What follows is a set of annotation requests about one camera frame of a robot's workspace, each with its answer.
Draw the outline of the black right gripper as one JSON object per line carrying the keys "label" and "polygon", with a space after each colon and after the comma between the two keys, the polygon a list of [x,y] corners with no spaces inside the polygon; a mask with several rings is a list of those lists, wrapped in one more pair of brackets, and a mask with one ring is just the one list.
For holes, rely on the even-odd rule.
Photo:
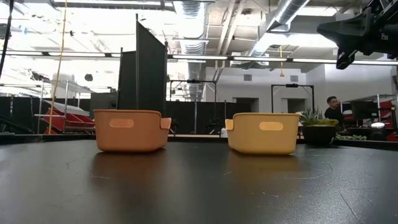
{"label": "black right gripper", "polygon": [[344,70],[360,49],[398,57],[398,0],[370,0],[362,13],[351,19],[319,24],[317,32],[338,47],[336,69]]}

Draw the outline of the person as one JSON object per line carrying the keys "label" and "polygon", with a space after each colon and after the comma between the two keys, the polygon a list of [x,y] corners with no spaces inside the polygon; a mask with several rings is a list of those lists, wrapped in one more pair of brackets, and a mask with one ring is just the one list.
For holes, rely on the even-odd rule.
{"label": "person", "polygon": [[335,119],[338,121],[338,130],[340,132],[346,131],[345,125],[344,125],[344,116],[340,110],[340,103],[337,100],[335,96],[329,96],[326,100],[328,104],[328,108],[326,109],[324,115],[325,118],[328,119]]}

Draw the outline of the potted succulent plant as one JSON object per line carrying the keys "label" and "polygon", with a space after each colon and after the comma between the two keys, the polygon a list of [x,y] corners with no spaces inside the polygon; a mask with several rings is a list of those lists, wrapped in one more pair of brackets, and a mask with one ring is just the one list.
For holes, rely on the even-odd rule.
{"label": "potted succulent plant", "polygon": [[336,136],[338,120],[324,118],[318,109],[307,108],[300,116],[300,124],[307,144],[326,146]]}

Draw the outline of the yellow plastic bin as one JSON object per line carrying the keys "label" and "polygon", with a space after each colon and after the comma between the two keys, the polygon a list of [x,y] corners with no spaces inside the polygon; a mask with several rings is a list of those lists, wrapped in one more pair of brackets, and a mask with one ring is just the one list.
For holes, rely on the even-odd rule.
{"label": "yellow plastic bin", "polygon": [[292,154],[299,120],[295,113],[236,113],[225,121],[229,147],[242,154]]}

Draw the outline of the black partition panel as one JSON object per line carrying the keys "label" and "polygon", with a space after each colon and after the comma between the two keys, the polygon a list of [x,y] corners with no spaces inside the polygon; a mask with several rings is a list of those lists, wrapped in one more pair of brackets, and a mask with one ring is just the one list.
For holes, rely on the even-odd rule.
{"label": "black partition panel", "polygon": [[136,49],[121,51],[116,108],[165,113],[167,44],[138,20]]}

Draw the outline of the orange plastic bin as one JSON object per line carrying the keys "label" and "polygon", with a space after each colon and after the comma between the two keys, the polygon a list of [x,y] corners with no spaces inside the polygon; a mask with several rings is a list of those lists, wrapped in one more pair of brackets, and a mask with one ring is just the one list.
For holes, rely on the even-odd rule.
{"label": "orange plastic bin", "polygon": [[151,152],[167,144],[171,118],[151,110],[94,110],[96,144],[103,152]]}

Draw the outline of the metal rack with red bins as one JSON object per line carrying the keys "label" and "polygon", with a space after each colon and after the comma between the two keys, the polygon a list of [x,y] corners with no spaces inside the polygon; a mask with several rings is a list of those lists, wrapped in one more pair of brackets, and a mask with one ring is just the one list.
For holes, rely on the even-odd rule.
{"label": "metal rack with red bins", "polygon": [[63,103],[44,100],[45,87],[53,87],[55,84],[55,80],[50,80],[40,85],[39,113],[34,114],[38,119],[37,133],[40,134],[41,122],[45,122],[48,126],[44,134],[93,134],[95,124],[90,119],[90,112],[80,108],[80,94],[93,91],[73,81],[60,80],[58,86],[65,90]]}

